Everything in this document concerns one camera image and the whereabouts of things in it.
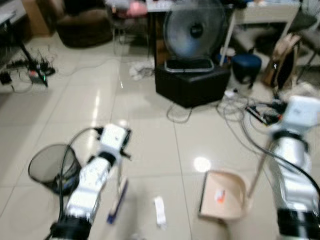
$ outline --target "beige bag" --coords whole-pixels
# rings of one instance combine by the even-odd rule
[[[279,90],[292,85],[300,38],[298,35],[289,33],[276,43],[270,61],[262,76],[262,81],[266,85]]]

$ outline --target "black box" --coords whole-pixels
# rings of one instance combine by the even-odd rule
[[[163,65],[155,68],[155,90],[158,94],[192,108],[222,99],[231,72],[215,65],[205,73],[171,73]]]

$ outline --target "black stand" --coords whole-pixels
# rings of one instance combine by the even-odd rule
[[[37,65],[37,62],[31,57],[30,53],[27,51],[24,43],[21,41],[21,39],[19,38],[19,36],[16,34],[10,19],[5,21],[5,25],[7,26],[8,30],[12,33],[14,41],[18,44],[18,46],[21,48],[21,50],[23,51],[24,55],[26,56],[28,62],[29,62],[29,67],[32,70],[35,70],[35,72],[38,74],[38,77],[41,79],[41,81],[43,82],[43,84],[48,87],[48,82],[46,80],[46,76],[43,75],[40,71],[40,66]]]

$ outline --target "blue stool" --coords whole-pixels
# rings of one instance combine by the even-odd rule
[[[232,58],[232,69],[235,79],[251,88],[261,69],[260,57],[253,54],[238,54]]]

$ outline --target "electric fan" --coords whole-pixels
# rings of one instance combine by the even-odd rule
[[[165,45],[172,59],[164,63],[170,73],[205,73],[214,69],[210,59],[224,37],[226,17],[219,0],[177,2],[163,24]]]

